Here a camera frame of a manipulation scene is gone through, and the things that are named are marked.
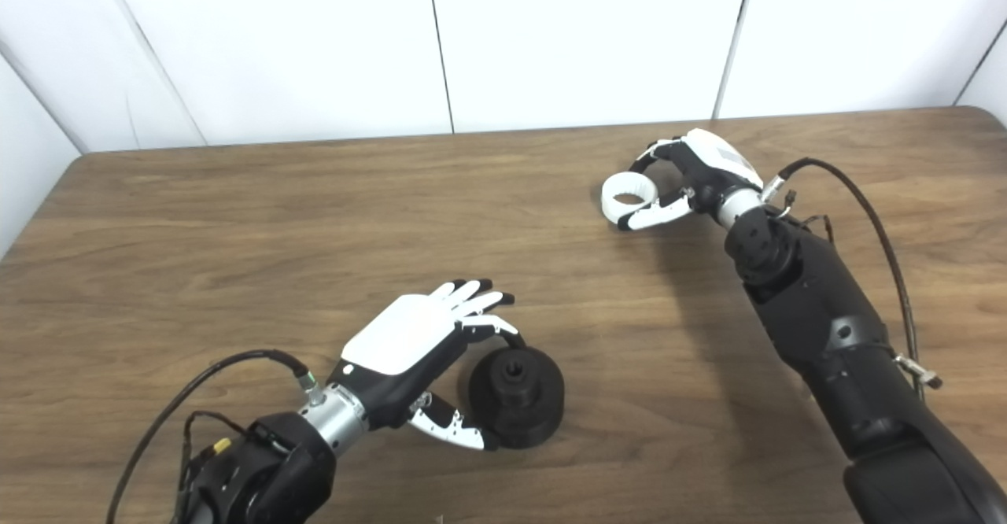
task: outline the black 3d-printed part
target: black 3d-printed part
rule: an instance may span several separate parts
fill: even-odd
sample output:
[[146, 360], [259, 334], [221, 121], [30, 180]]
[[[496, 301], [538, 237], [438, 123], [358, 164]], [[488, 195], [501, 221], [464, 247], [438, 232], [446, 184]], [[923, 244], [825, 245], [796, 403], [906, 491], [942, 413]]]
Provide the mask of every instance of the black 3d-printed part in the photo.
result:
[[537, 349], [499, 349], [482, 358], [468, 381], [475, 423], [495, 433], [500, 445], [541, 444], [563, 419], [563, 374]]

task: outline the white ring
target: white ring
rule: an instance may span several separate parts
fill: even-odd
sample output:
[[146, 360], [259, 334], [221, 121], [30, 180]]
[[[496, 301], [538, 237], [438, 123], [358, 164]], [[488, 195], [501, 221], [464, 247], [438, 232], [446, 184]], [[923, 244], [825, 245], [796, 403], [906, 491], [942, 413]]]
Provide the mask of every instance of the white ring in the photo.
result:
[[[642, 200], [639, 204], [623, 204], [616, 195], [630, 194]], [[601, 213], [617, 224], [622, 216], [635, 212], [658, 199], [658, 186], [651, 178], [637, 172], [619, 172], [608, 176], [601, 186]]]

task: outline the wooden table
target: wooden table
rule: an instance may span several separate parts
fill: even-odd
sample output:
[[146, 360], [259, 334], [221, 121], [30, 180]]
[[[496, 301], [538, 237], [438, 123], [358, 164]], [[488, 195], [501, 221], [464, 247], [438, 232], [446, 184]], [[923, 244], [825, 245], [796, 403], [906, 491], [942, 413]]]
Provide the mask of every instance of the wooden table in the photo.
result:
[[[842, 166], [902, 262], [938, 414], [1007, 486], [1007, 133], [975, 109], [91, 154], [0, 266], [0, 521], [97, 522], [126, 456], [212, 360], [295, 353], [324, 374], [396, 295], [490, 277], [500, 309], [567, 383], [564, 423], [483, 453], [410, 428], [341, 461], [313, 522], [853, 522], [845, 460], [777, 360], [694, 217], [633, 234], [601, 182], [695, 125], [763, 176], [802, 155]], [[659, 176], [662, 181], [673, 173]], [[901, 346], [869, 223], [818, 170], [796, 213], [826, 212]], [[438, 381], [455, 395], [459, 371]], [[186, 405], [248, 422], [296, 408], [289, 376], [246, 364]], [[200, 425], [197, 443], [222, 434]], [[180, 423], [137, 471], [122, 522], [167, 520]]]

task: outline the cable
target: cable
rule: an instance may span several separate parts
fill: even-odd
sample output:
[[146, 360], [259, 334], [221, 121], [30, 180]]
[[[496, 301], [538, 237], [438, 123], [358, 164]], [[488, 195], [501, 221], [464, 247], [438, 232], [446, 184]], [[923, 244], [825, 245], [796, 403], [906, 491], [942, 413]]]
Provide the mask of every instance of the cable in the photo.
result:
[[192, 422], [194, 422], [195, 419], [199, 416], [205, 416], [213, 418], [215, 420], [220, 420], [221, 422], [227, 424], [227, 426], [230, 427], [231, 430], [234, 430], [235, 433], [238, 433], [239, 435], [245, 436], [248, 434], [248, 431], [245, 431], [244, 427], [238, 425], [237, 423], [232, 421], [230, 417], [224, 416], [224, 414], [220, 412], [210, 412], [208, 410], [195, 410], [194, 412], [190, 413], [187, 418], [185, 418], [185, 425], [182, 428], [181, 468], [178, 471], [178, 493], [177, 496], [175, 497], [174, 514], [171, 517], [172, 524], [177, 524], [181, 521], [182, 515], [185, 512], [185, 507], [188, 506], [189, 495], [191, 493], [191, 491], [189, 491], [189, 488], [192, 485], [191, 483], [192, 474], [189, 471], [192, 467]]
[[308, 368], [304, 366], [303, 363], [298, 361], [293, 355], [284, 353], [275, 349], [256, 349], [255, 351], [246, 351], [244, 353], [238, 353], [232, 355], [231, 357], [220, 360], [219, 362], [212, 364], [205, 371], [196, 375], [194, 379], [189, 381], [181, 391], [175, 395], [174, 398], [168, 402], [168, 405], [161, 410], [160, 414], [154, 418], [151, 422], [150, 427], [147, 428], [146, 433], [140, 438], [140, 441], [136, 444], [136, 448], [133, 449], [133, 453], [130, 455], [129, 461], [126, 462], [126, 468], [123, 469], [122, 477], [119, 478], [119, 483], [116, 485], [116, 490], [112, 493], [112, 501], [109, 503], [109, 512], [105, 517], [106, 524], [115, 524], [116, 512], [119, 510], [119, 504], [122, 502], [123, 494], [126, 492], [126, 486], [129, 484], [129, 480], [133, 477], [133, 471], [136, 470], [136, 466], [140, 463], [140, 457], [143, 456], [143, 452], [150, 445], [151, 440], [154, 439], [154, 434], [157, 430], [164, 425], [165, 420], [168, 416], [172, 414], [186, 398], [195, 391], [202, 383], [209, 380], [210, 377], [220, 373], [227, 367], [241, 363], [243, 361], [249, 361], [252, 359], [269, 359], [276, 363], [280, 363], [286, 366], [294, 374], [294, 377], [301, 378], [308, 374]]
[[809, 225], [819, 220], [822, 220], [822, 222], [825, 223], [825, 234], [829, 238], [829, 243], [831, 245], [835, 245], [836, 236], [833, 234], [832, 231], [832, 220], [830, 220], [829, 216], [827, 216], [826, 214], [819, 214], [817, 216], [812, 216], [809, 219], [806, 219], [805, 221], [801, 222], [801, 227], [807, 228]]
[[[867, 198], [860, 191], [857, 184], [853, 183], [853, 180], [843, 173], [841, 169], [818, 158], [802, 158], [790, 162], [776, 175], [783, 181], [786, 181], [790, 179], [790, 176], [795, 172], [806, 166], [818, 166], [839, 178], [839, 181], [846, 185], [847, 189], [857, 199], [860, 207], [867, 213], [867, 218], [871, 220], [874, 232], [877, 233], [878, 241], [880, 241], [881, 248], [884, 250], [884, 256], [888, 259], [888, 268], [891, 269], [892, 279], [895, 281], [895, 290], [898, 292], [899, 307], [902, 311], [902, 324], [905, 328], [905, 346], [909, 353], [909, 359], [913, 361], [919, 360], [919, 352], [916, 348], [916, 323], [912, 320], [912, 306], [909, 304], [909, 293], [905, 288], [905, 280], [902, 278], [902, 269], [898, 266], [898, 259], [895, 258], [895, 250], [891, 246], [888, 234], [884, 231], [884, 226], [881, 225], [881, 219], [878, 217], [877, 212], [874, 211], [874, 206], [871, 206], [871, 203], [867, 201]], [[924, 401], [923, 385], [919, 384], [919, 380], [916, 377], [913, 377], [912, 387], [915, 389], [919, 401]]]

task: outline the white wall panel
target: white wall panel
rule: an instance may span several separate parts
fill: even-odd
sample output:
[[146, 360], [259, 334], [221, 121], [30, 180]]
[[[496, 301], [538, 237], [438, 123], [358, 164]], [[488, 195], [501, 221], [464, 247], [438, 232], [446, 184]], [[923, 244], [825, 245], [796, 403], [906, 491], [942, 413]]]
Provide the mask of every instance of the white wall panel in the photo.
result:
[[450, 132], [431, 0], [126, 0], [210, 144]]
[[66, 135], [0, 58], [0, 257], [78, 156]]
[[969, 83], [959, 105], [989, 111], [1007, 126], [1007, 31], [998, 37], [976, 77]]
[[435, 0], [459, 132], [705, 119], [741, 0]]
[[0, 43], [91, 151], [202, 144], [118, 0], [0, 0]]
[[951, 105], [1007, 0], [749, 0], [720, 115]]

